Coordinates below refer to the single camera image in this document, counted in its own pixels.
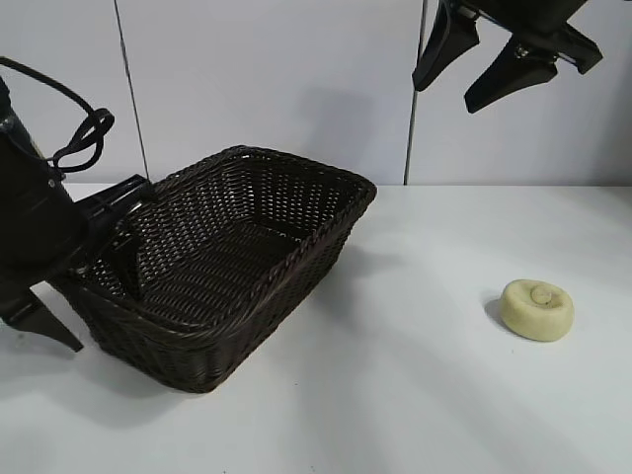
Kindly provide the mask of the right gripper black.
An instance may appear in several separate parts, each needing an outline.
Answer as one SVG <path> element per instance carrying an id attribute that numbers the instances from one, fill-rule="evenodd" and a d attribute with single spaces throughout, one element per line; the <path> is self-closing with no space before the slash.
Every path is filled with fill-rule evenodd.
<path id="1" fill-rule="evenodd" d="M 459 56 L 478 45 L 483 17 L 512 34 L 509 41 L 464 95 L 476 113 L 503 97 L 539 84 L 558 73 L 559 58 L 585 74 L 602 60 L 597 44 L 569 24 L 583 1 L 448 1 L 439 3 L 433 28 L 412 78 L 425 91 Z"/>

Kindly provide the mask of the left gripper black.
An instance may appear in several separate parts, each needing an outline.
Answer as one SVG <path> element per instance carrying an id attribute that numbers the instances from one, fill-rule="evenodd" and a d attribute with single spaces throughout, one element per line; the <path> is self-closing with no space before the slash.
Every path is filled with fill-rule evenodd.
<path id="1" fill-rule="evenodd" d="M 20 126 L 1 128 L 1 319 L 19 318 L 19 330 L 55 340 L 74 353 L 83 344 L 31 291 L 102 254 L 104 286 L 120 298 L 141 301 L 140 240 L 115 237 L 125 216 L 155 197 L 151 183 L 134 175 L 90 197 L 73 200 L 61 174 L 39 157 Z"/>

